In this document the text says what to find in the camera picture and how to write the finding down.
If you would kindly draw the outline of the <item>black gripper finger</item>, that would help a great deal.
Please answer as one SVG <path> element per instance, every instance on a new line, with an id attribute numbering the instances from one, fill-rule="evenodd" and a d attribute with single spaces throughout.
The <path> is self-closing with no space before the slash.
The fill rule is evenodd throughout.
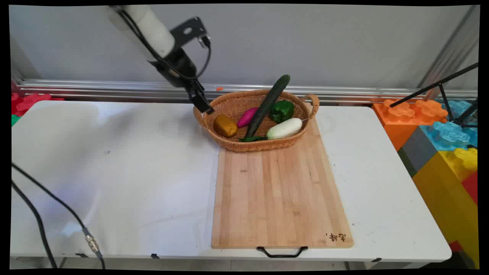
<path id="1" fill-rule="evenodd" d="M 204 88 L 198 80 L 194 81 L 194 106 L 196 106 L 201 113 L 212 114 L 214 112 L 213 107 L 206 99 Z"/>
<path id="2" fill-rule="evenodd" d="M 204 88 L 201 84 L 187 84 L 185 90 L 190 101 L 201 113 L 209 113 L 209 101 L 206 99 Z"/>

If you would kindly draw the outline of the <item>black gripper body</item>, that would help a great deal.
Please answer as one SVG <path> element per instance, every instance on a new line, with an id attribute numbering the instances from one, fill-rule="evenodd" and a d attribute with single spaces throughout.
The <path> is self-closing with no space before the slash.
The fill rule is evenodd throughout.
<path id="1" fill-rule="evenodd" d="M 164 61 L 177 72 L 170 72 L 161 61 L 155 61 L 154 67 L 173 87 L 185 88 L 185 85 L 187 84 L 194 84 L 195 80 L 187 80 L 178 75 L 178 73 L 180 73 L 186 77 L 195 77 L 197 74 L 196 66 L 181 47 L 175 49 L 172 53 L 166 56 Z"/>

